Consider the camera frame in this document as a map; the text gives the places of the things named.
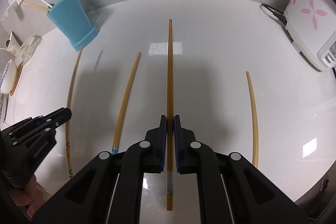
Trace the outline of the left hand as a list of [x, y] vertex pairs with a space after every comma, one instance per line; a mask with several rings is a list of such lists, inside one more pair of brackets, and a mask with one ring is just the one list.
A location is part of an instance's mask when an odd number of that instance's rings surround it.
[[8, 193], [17, 206], [28, 206], [27, 215], [30, 218], [51, 197], [50, 193], [37, 182], [35, 174], [23, 189], [10, 188]]

